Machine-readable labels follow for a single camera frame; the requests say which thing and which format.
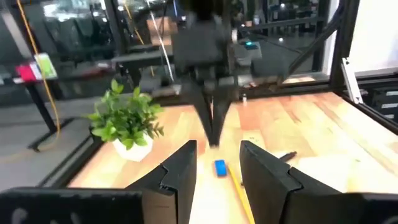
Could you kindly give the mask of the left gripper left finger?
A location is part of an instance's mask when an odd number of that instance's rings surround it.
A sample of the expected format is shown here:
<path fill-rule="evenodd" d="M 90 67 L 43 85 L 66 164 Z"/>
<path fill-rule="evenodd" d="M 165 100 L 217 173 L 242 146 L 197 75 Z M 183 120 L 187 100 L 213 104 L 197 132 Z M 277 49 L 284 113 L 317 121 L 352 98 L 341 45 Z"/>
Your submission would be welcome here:
<path fill-rule="evenodd" d="M 197 142 L 189 140 L 124 189 L 16 187 L 0 192 L 0 224 L 189 224 Z"/>

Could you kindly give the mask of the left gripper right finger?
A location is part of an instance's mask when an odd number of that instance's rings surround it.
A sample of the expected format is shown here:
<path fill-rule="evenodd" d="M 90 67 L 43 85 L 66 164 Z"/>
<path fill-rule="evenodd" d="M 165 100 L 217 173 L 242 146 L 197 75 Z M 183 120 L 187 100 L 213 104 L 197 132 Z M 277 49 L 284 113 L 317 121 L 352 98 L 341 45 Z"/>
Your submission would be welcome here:
<path fill-rule="evenodd" d="M 239 160 L 256 224 L 398 224 L 398 194 L 339 192 L 250 141 Z"/>

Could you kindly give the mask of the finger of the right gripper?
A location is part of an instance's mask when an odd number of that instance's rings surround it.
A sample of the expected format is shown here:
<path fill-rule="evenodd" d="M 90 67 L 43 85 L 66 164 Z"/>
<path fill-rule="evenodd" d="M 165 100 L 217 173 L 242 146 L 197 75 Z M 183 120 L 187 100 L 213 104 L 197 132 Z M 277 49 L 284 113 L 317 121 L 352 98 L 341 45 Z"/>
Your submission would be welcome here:
<path fill-rule="evenodd" d="M 209 145 L 213 145 L 213 120 L 210 104 L 208 103 L 204 92 L 197 85 L 187 85 L 186 99 L 194 106 L 209 141 Z"/>
<path fill-rule="evenodd" d="M 224 120 L 231 104 L 231 89 L 229 87 L 219 87 L 213 95 L 213 145 L 220 145 L 220 136 L 223 129 Z"/>

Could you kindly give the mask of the yellow pencil pink eraser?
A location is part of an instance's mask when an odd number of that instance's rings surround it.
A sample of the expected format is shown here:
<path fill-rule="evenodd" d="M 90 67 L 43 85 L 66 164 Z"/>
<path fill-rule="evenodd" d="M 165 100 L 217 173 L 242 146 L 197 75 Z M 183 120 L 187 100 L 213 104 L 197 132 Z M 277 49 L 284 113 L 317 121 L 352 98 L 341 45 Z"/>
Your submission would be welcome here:
<path fill-rule="evenodd" d="M 226 166 L 227 166 L 230 176 L 233 180 L 234 188 L 238 195 L 239 201 L 241 202 L 242 208 L 246 214 L 248 222 L 249 222 L 249 224 L 255 224 L 250 205 L 247 202 L 247 197 L 245 196 L 245 194 L 243 192 L 240 181 L 239 181 L 238 177 L 236 176 L 236 174 L 234 173 L 234 170 L 231 168 L 231 166 L 229 164 L 227 164 Z"/>

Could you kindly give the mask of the black marker pen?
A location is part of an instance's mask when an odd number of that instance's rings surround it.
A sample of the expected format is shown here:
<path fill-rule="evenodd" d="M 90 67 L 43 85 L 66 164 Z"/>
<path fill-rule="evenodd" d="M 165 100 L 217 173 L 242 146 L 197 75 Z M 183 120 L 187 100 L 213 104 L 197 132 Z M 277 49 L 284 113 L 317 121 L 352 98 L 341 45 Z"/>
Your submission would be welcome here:
<path fill-rule="evenodd" d="M 283 162 L 288 162 L 289 160 L 293 159 L 295 156 L 297 155 L 297 152 L 289 152 L 285 155 L 283 155 L 282 157 L 280 157 L 279 159 Z"/>

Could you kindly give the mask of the small blue eraser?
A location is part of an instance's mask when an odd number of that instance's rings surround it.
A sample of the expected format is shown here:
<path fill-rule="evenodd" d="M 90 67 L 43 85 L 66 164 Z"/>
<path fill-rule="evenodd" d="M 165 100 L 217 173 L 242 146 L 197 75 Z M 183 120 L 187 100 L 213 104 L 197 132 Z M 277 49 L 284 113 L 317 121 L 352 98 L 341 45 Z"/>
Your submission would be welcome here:
<path fill-rule="evenodd" d="M 228 168 L 225 160 L 219 159 L 215 161 L 215 170 L 218 177 L 225 177 L 228 175 Z"/>

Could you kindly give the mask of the yellow sticky note pad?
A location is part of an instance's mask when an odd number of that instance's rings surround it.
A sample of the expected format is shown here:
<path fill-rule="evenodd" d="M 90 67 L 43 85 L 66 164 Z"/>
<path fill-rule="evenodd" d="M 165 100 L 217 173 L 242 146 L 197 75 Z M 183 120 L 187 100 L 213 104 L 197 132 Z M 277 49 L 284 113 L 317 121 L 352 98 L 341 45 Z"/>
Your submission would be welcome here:
<path fill-rule="evenodd" d="M 295 167 L 340 192 L 390 191 L 382 171 L 364 159 L 344 155 L 307 157 L 300 159 Z"/>

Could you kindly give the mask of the green plant white pot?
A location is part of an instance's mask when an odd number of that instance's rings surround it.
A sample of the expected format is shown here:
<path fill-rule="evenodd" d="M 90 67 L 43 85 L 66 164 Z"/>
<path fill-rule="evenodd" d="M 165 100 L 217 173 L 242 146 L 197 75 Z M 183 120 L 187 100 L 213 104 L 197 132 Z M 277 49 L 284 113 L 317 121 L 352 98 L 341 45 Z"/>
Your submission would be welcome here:
<path fill-rule="evenodd" d="M 123 90 L 123 84 L 111 80 L 110 89 L 86 117 L 92 135 L 110 142 L 123 159 L 140 162 L 151 152 L 154 139 L 164 135 L 164 127 L 157 121 L 163 108 L 138 86 L 129 96 L 123 96 Z"/>

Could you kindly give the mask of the black side table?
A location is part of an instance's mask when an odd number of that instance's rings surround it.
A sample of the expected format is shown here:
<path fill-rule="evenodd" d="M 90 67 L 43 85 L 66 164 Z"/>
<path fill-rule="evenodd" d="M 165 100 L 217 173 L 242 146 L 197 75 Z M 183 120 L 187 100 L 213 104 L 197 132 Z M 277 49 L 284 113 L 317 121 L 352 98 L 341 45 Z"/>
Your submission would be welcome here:
<path fill-rule="evenodd" d="M 36 105 L 48 131 L 37 138 L 35 141 L 28 145 L 28 148 L 35 151 L 40 152 L 39 145 L 43 143 L 45 140 L 48 140 L 50 137 L 54 136 L 57 132 L 57 126 L 54 123 L 49 111 L 47 110 L 45 103 L 42 97 L 39 94 L 39 91 L 34 83 L 25 84 L 27 91 L 29 92 L 32 101 Z"/>

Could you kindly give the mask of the light green box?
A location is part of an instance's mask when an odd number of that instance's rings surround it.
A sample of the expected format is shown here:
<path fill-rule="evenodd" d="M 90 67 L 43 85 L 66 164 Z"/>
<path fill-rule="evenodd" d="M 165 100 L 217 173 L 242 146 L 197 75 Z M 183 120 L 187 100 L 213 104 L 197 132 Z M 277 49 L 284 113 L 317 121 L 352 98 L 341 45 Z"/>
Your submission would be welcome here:
<path fill-rule="evenodd" d="M 34 55 L 35 61 L 39 66 L 42 78 L 57 78 L 57 71 L 47 53 L 40 53 Z"/>

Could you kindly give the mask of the red box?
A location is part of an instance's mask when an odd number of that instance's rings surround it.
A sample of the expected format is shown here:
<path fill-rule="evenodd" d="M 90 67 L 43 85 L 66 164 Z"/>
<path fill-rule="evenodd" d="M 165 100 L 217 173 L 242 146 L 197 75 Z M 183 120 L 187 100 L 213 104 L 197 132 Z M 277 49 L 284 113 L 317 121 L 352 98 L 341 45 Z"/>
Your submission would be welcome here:
<path fill-rule="evenodd" d="M 36 77 L 29 64 L 21 64 L 16 67 L 16 72 L 24 82 L 34 82 Z"/>

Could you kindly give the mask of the silver aluminium bracket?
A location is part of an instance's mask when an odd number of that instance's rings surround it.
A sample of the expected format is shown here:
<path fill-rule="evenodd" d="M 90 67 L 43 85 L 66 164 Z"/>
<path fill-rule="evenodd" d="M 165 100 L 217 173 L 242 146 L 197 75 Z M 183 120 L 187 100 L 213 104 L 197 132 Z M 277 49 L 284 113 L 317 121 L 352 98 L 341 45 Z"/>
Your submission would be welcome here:
<path fill-rule="evenodd" d="M 356 79 L 355 72 L 350 64 L 348 58 L 341 59 L 341 70 L 345 79 L 345 85 L 348 91 L 350 100 L 354 104 L 363 104 L 360 88 Z"/>

